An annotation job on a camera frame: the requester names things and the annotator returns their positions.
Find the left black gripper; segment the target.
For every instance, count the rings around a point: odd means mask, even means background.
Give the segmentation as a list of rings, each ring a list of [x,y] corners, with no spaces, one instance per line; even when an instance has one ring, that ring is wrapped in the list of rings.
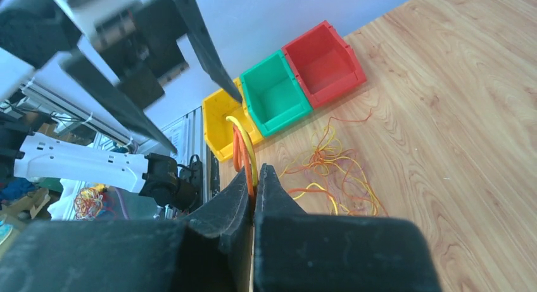
[[[118,77],[114,86],[80,51],[61,69],[125,128],[177,148],[143,112],[164,95],[164,86],[189,68],[177,44],[186,33],[171,0],[54,0]],[[224,68],[196,0],[172,0],[202,69],[238,103],[243,102]]]

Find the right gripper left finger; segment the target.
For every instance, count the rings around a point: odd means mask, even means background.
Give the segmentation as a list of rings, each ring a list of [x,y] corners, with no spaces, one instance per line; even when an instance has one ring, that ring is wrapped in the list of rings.
[[[247,291],[244,172],[175,220],[35,221],[1,259],[2,291]]]

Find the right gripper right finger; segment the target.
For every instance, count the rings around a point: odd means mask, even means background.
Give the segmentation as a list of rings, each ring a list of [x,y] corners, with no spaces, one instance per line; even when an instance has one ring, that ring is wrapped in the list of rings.
[[[255,291],[440,291],[412,222],[306,213],[264,164],[255,207]]]

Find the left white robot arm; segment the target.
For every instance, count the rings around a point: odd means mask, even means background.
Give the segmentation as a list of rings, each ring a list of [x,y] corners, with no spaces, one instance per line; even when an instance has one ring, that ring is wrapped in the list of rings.
[[[60,52],[61,69],[125,128],[175,146],[144,109],[187,68],[187,36],[203,70],[232,99],[226,72],[196,0],[11,0],[1,9],[1,98],[9,98]],[[1,178],[52,177],[99,182],[191,208],[198,187],[159,154],[121,154],[59,141],[1,115]]]

